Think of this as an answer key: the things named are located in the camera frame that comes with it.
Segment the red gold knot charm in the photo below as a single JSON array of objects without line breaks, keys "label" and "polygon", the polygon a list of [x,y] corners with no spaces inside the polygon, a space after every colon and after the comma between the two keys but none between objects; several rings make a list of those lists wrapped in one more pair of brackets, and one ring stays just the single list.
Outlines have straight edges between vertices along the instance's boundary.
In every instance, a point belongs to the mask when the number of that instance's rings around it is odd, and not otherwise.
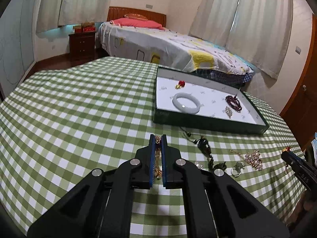
[{"label": "red gold knot charm", "polygon": [[185,87],[186,82],[185,81],[179,81],[178,84],[176,84],[175,89],[181,89]]}]

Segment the green white jewelry tray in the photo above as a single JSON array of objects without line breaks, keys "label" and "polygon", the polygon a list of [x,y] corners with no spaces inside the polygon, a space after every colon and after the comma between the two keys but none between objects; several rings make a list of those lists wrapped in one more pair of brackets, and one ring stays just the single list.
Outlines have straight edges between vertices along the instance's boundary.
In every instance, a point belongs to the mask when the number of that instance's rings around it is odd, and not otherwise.
[{"label": "green white jewelry tray", "polygon": [[[175,89],[179,81],[185,81],[185,87]],[[197,114],[183,113],[174,107],[172,100],[179,92],[189,93],[200,101],[201,109]],[[225,113],[226,106],[233,112],[230,119]],[[262,135],[269,128],[255,103],[239,89],[162,66],[158,67],[155,79],[153,121],[235,134]]]}]

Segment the small red earring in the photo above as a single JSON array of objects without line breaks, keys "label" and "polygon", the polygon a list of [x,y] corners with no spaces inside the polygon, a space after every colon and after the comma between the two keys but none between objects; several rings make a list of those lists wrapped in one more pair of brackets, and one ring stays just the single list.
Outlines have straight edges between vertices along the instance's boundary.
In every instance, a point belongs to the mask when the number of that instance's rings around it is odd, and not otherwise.
[{"label": "small red earring", "polygon": [[289,159],[289,152],[291,151],[291,147],[287,146],[286,148],[284,148],[282,150],[282,154],[281,154],[281,158],[283,159],[283,161],[285,162],[285,169],[284,169],[284,174],[287,175],[288,174],[288,166],[290,165],[290,159]]}]

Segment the small silver earring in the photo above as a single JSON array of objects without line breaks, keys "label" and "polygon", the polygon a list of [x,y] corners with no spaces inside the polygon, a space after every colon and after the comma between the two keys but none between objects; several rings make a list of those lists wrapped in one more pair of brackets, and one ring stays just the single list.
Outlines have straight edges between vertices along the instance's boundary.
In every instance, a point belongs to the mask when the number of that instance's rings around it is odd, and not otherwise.
[{"label": "small silver earring", "polygon": [[203,169],[204,166],[202,165],[202,163],[198,162],[198,161],[195,161],[195,166],[198,168],[198,169]]}]

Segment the brown wooden door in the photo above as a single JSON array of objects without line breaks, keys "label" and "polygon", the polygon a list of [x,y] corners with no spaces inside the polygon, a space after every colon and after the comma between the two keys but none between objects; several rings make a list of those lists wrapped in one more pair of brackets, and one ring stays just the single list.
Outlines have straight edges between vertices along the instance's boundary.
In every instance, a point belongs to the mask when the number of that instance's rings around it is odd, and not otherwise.
[{"label": "brown wooden door", "polygon": [[312,36],[303,72],[280,116],[287,123],[302,150],[316,132],[316,16],[312,16]]}]

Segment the green checkered tablecloth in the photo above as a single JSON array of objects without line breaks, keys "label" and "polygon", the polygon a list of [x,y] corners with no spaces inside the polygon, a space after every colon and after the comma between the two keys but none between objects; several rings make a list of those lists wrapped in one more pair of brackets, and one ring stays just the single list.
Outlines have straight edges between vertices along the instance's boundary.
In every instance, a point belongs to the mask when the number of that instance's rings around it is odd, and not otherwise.
[{"label": "green checkered tablecloth", "polygon": [[[1,203],[23,234],[94,168],[131,159],[151,134],[166,135],[184,159],[206,164],[178,128],[153,123],[157,65],[103,58],[65,70],[35,73],[1,103]],[[262,136],[193,129],[215,162],[231,168],[258,149],[263,170],[246,166],[238,183],[285,221],[304,191],[282,150],[302,151],[285,121],[264,101],[250,100],[269,124]]]}]

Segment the small crystal brooch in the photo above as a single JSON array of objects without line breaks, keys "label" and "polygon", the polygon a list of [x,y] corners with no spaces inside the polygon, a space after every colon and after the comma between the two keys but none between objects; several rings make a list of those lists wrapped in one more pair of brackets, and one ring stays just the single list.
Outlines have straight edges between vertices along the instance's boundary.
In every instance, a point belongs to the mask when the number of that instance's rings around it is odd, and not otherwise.
[{"label": "small crystal brooch", "polygon": [[229,119],[233,116],[232,109],[229,106],[226,106],[225,113],[229,117]]}]

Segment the pale jade bangle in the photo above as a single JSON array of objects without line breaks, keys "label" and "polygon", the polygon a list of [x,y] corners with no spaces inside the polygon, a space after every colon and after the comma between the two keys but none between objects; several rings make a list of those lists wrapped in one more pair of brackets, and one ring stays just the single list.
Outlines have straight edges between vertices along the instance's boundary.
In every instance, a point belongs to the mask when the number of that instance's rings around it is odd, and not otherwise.
[{"label": "pale jade bangle", "polygon": [[172,103],[180,112],[187,114],[197,114],[201,109],[200,101],[189,93],[177,93],[174,95]]}]

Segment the dark wooden nightstand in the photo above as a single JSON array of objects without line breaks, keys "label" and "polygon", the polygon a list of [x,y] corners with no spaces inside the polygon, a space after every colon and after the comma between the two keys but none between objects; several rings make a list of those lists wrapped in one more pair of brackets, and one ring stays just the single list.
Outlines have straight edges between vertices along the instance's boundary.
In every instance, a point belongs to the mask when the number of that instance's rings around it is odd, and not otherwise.
[{"label": "dark wooden nightstand", "polygon": [[96,32],[72,33],[69,35],[69,56],[72,60],[95,57]]}]

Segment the right white curtain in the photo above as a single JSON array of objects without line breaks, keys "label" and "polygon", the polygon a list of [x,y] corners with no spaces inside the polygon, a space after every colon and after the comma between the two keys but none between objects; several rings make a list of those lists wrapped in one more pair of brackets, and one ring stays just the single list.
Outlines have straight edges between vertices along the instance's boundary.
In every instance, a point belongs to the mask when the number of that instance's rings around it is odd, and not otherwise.
[{"label": "right white curtain", "polygon": [[224,47],[277,79],[292,19],[293,0],[201,0],[189,34]]}]

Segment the white curtain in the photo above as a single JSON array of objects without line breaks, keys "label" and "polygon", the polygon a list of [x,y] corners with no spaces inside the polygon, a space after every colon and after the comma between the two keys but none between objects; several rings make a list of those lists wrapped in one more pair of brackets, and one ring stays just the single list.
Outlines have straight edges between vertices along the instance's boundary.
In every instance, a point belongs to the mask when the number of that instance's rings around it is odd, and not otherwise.
[{"label": "white curtain", "polygon": [[292,19],[293,0],[201,0],[189,34],[224,47],[277,79]]},{"label": "white curtain", "polygon": [[64,25],[105,22],[111,0],[41,0],[38,33]]}]

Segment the bed with patterned sheet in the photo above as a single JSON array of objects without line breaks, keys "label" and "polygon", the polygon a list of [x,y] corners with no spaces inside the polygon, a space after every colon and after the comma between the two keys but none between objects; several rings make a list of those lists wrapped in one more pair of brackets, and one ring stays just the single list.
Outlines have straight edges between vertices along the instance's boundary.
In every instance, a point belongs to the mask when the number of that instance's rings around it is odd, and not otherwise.
[{"label": "bed with patterned sheet", "polygon": [[156,63],[232,86],[245,84],[254,75],[249,62],[225,48],[168,29],[104,22],[96,45],[112,57]]}]

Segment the frosted glass wardrobe door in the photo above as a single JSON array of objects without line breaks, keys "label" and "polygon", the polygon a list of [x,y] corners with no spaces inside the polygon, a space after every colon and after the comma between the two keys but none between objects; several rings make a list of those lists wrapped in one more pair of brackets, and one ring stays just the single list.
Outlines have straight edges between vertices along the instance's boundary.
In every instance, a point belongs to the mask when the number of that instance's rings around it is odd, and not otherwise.
[{"label": "frosted glass wardrobe door", "polygon": [[1,92],[7,97],[35,62],[33,9],[36,0],[11,0],[1,16]]}]

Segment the red boxes on nightstand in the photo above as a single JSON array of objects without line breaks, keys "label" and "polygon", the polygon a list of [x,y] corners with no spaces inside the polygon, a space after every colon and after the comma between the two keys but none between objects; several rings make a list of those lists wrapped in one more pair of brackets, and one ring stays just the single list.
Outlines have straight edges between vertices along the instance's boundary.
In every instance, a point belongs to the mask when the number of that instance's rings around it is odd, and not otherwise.
[{"label": "red boxes on nightstand", "polygon": [[94,32],[96,31],[96,27],[94,22],[84,22],[80,25],[74,25],[73,30],[75,33]]}]

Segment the pink pillow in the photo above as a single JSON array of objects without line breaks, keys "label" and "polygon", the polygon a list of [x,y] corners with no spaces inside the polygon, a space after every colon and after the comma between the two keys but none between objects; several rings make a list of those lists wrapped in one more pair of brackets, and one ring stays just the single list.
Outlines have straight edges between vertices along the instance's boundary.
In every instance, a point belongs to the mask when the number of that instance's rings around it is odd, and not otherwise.
[{"label": "pink pillow", "polygon": [[119,18],[119,19],[111,20],[110,23],[116,26],[129,26],[129,27],[165,30],[165,28],[160,23],[157,23],[152,20]]}]

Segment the orange embroidered pillow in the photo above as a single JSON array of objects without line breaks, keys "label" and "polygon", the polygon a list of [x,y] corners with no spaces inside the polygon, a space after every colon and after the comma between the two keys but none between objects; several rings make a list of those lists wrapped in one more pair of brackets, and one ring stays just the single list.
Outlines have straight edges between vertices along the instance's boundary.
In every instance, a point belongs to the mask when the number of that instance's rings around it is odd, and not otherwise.
[{"label": "orange embroidered pillow", "polygon": [[147,21],[148,18],[137,13],[127,13],[124,15],[125,18],[127,19],[133,19],[133,20],[139,20],[139,21]]}]

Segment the wooden headboard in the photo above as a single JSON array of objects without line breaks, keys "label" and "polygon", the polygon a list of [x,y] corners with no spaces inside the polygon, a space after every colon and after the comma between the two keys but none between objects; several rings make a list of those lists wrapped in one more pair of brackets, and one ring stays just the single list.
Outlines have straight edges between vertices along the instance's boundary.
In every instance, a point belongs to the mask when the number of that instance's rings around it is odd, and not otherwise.
[{"label": "wooden headboard", "polygon": [[126,14],[133,14],[135,16],[138,15],[142,18],[147,18],[148,20],[160,23],[163,27],[166,27],[167,16],[165,14],[126,7],[109,7],[106,21],[109,22],[111,20],[123,18]]}]

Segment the left white curtain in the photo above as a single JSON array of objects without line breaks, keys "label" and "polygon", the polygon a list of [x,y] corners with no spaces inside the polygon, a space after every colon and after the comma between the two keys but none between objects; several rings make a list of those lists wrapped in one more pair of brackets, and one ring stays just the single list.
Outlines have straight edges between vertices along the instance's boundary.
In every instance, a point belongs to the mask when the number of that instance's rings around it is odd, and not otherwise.
[{"label": "left white curtain", "polygon": [[111,0],[41,0],[38,33],[64,25],[105,22]]}]

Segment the wall light switch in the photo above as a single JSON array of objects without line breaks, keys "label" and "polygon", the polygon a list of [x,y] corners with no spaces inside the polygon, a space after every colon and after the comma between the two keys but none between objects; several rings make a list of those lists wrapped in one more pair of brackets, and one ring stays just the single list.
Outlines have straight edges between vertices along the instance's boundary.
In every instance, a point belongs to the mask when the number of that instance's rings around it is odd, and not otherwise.
[{"label": "wall light switch", "polygon": [[301,48],[300,47],[296,47],[296,53],[300,54],[301,53]]}]

